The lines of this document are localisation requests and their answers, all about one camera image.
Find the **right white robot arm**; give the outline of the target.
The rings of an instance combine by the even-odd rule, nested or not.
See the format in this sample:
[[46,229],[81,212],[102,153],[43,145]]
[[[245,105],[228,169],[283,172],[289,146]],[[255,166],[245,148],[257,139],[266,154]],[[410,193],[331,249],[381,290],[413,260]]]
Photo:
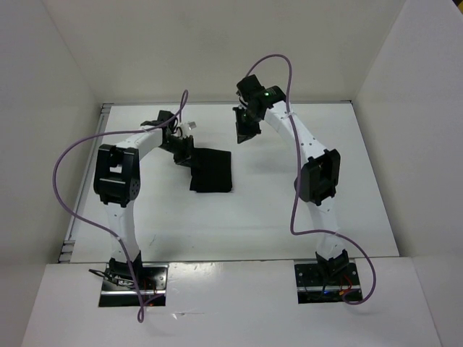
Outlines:
[[[260,134],[260,122],[264,121],[294,149],[297,175],[289,229],[295,236],[322,235],[315,252],[317,275],[325,285],[335,283],[349,261],[338,236],[339,227],[334,215],[334,197],[341,163],[339,152],[321,144],[285,101],[276,101],[267,106],[261,101],[250,100],[234,107],[233,111],[239,143]],[[301,202],[306,204],[313,223],[313,228],[308,231],[295,229],[297,208]]]

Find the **black skirt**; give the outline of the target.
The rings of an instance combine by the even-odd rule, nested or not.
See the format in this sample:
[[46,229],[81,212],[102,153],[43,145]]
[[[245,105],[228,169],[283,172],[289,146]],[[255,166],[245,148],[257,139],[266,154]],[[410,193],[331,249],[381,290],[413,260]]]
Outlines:
[[229,193],[232,191],[232,153],[210,148],[192,152],[190,191]]

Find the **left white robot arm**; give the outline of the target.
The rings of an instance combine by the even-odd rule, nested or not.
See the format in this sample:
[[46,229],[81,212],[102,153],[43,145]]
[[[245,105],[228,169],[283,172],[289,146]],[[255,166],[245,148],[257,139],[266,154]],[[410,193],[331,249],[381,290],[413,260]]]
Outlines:
[[134,218],[135,200],[141,190],[140,161],[158,147],[171,153],[177,165],[191,166],[193,136],[177,136],[168,127],[143,127],[115,145],[101,145],[97,154],[93,188],[105,207],[113,236],[106,276],[130,289],[144,280]]

